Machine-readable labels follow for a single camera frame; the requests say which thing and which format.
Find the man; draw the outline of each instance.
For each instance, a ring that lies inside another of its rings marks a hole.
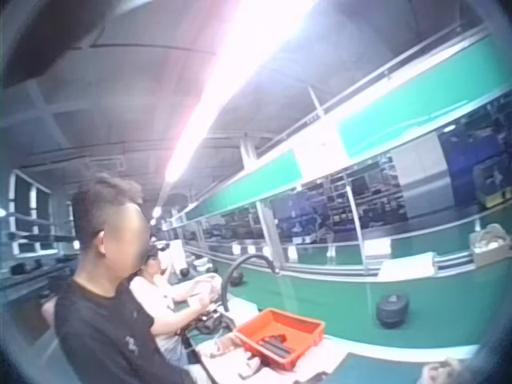
[[[156,345],[153,334],[165,333],[169,324],[148,315],[125,283],[149,245],[141,201],[139,185],[108,176],[88,182],[72,198],[81,255],[58,297],[55,330],[84,384],[194,383]],[[196,309],[208,305],[203,297]]]

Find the curved metal pipe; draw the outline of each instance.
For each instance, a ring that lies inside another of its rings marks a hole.
[[[236,262],[233,263],[233,265],[227,270],[226,276],[222,279],[221,284],[221,300],[222,300],[222,308],[224,308],[225,312],[229,312],[230,308],[227,306],[227,288],[228,284],[230,283],[231,276],[233,273],[240,267],[241,264],[244,262],[251,260],[252,258],[259,258],[260,260],[263,260],[265,264],[269,267],[269,269],[272,271],[273,274],[279,274],[281,271],[279,268],[276,268],[272,260],[270,260],[267,256],[264,254],[246,254],[245,256],[240,257]]]

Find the white panel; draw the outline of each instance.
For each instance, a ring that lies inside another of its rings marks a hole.
[[[336,125],[331,121],[325,117],[292,138],[302,183],[340,170],[348,163]]]

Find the white t-shirt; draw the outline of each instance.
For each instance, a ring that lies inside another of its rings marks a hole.
[[[157,285],[136,276],[130,283],[130,289],[148,314],[154,318],[169,316],[174,313],[172,286],[167,284],[163,278],[158,279],[158,276],[155,282]],[[177,337],[174,334],[161,335],[156,337],[156,341],[160,348],[164,348],[176,342]]]

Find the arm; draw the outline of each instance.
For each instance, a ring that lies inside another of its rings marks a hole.
[[[187,300],[198,288],[200,284],[210,283],[217,277],[216,274],[204,274],[195,278],[192,282],[184,282],[176,286],[172,286],[171,294],[173,300],[176,302],[183,302]]]
[[[153,326],[151,327],[151,333],[154,336],[175,334],[189,322],[195,320],[204,310],[204,308],[197,306],[185,308],[176,314],[169,313],[167,316],[155,317]]]

